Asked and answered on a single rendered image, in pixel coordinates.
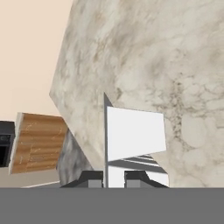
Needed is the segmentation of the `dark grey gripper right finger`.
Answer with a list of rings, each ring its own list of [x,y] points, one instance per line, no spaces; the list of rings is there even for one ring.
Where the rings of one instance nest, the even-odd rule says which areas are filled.
[[[169,177],[166,173],[152,171],[125,171],[125,188],[166,188],[169,186]]]

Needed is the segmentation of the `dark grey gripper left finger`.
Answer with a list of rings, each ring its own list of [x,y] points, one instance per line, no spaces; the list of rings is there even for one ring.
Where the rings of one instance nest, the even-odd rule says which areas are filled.
[[[78,179],[64,187],[103,188],[103,171],[83,171]]]

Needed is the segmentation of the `marble dining counter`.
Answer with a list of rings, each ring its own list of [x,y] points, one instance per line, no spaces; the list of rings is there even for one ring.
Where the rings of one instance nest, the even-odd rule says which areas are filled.
[[[174,187],[224,187],[224,0],[73,0],[50,96],[97,170],[104,98],[164,115]]]

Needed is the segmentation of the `wooden cupboard panel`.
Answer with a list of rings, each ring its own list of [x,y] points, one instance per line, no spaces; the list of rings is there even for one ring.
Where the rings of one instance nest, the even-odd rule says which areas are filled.
[[[18,113],[9,174],[53,170],[67,125],[61,116]]]

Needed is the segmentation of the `black oven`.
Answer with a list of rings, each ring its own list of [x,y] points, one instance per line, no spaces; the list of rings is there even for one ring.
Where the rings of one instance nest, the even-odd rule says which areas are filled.
[[[0,121],[0,167],[8,167],[15,138],[15,123]]]

